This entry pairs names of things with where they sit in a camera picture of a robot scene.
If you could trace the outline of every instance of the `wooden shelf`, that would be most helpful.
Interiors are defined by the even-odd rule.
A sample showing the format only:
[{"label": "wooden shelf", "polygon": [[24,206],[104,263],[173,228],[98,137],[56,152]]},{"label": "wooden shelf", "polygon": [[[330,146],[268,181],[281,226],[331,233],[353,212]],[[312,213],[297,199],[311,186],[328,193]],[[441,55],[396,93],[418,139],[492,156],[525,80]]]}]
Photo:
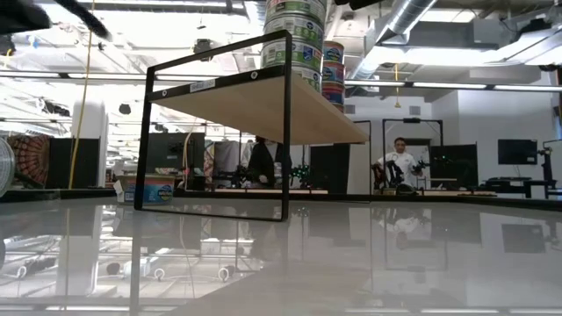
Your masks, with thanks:
[{"label": "wooden shelf", "polygon": [[[147,94],[147,100],[283,142],[285,67],[276,66]],[[368,135],[294,72],[291,145],[364,143]]]}]

